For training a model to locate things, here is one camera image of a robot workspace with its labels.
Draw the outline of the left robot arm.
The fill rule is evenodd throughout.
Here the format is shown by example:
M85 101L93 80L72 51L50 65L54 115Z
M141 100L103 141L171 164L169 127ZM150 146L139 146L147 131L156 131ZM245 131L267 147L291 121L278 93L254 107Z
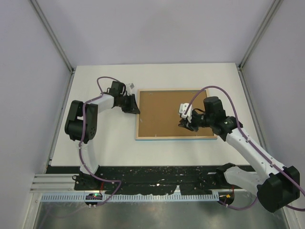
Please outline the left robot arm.
M96 160L93 139L97 132L98 114L119 107L126 114L139 115L140 109L132 92L134 84L124 84L113 79L111 87L86 102L72 101L64 131L70 140L76 142L80 159L79 177L92 190L98 189L102 181L110 182L97 175L99 164Z

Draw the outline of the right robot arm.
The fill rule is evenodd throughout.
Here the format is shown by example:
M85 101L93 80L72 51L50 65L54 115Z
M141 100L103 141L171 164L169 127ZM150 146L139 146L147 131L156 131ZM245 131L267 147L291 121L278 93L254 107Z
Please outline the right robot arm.
M227 163L216 171L216 184L221 188L235 185L256 196L269 212L275 212L300 197L300 173L294 167L286 167L269 155L243 129L234 116L227 116L221 100L217 96L203 100L204 110L193 108L191 104L180 104L179 127L198 131L209 127L237 150L255 170L246 172L237 165Z

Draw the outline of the blue picture frame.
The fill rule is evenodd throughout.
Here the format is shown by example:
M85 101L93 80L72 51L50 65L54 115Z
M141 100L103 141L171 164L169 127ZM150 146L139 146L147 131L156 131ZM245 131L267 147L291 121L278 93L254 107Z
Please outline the blue picture frame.
M216 140L210 128L191 132L178 126L180 104L188 103L199 89L139 89L136 140Z

